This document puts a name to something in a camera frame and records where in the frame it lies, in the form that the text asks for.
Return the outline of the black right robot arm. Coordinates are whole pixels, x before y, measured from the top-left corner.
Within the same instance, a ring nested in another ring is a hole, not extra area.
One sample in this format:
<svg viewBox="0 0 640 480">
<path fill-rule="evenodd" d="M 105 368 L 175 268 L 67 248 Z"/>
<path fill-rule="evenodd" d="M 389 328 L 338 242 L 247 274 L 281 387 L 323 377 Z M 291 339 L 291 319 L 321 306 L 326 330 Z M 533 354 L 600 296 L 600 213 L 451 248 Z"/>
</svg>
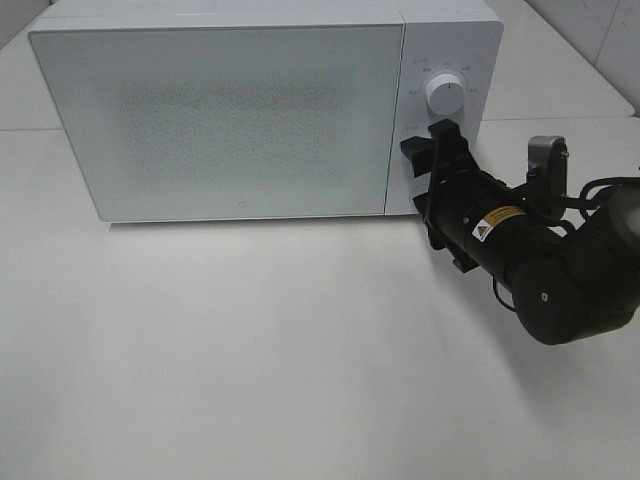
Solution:
<svg viewBox="0 0 640 480">
<path fill-rule="evenodd" d="M 626 326 L 639 307 L 639 181 L 608 177 L 566 192 L 561 136 L 528 143 L 526 180 L 509 187 L 482 170 L 457 123 L 400 145 L 412 202 L 432 248 L 462 272 L 484 269 L 507 308 L 546 345 Z"/>
</svg>

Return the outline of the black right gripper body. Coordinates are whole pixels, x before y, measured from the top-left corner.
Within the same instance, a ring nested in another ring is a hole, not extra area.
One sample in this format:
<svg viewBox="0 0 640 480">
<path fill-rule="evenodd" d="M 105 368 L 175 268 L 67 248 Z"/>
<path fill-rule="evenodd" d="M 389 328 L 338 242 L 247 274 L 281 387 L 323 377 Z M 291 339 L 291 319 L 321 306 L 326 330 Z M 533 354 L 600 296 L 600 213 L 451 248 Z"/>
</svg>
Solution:
<svg viewBox="0 0 640 480">
<path fill-rule="evenodd" d="M 427 226 L 430 245 L 446 249 L 463 273 L 487 266 L 472 231 L 490 210 L 500 205 L 497 182 L 480 170 L 469 153 L 438 160 L 432 150 L 410 155 L 413 173 L 433 174 L 435 184 L 416 195 L 414 204 Z"/>
</svg>

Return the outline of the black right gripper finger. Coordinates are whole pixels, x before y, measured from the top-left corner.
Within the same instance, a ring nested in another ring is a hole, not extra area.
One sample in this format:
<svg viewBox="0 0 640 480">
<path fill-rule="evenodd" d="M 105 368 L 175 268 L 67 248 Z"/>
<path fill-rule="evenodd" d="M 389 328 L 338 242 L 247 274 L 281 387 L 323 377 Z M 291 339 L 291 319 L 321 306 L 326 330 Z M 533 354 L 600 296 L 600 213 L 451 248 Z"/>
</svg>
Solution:
<svg viewBox="0 0 640 480">
<path fill-rule="evenodd" d="M 434 165 L 472 165 L 473 157 L 460 126 L 449 119 L 440 120 L 428 127 L 434 143 Z"/>
<path fill-rule="evenodd" d="M 439 164 L 436 160 L 438 142 L 431 138 L 414 136 L 400 143 L 400 150 L 409 161 L 414 178 L 435 174 L 441 176 Z"/>
</svg>

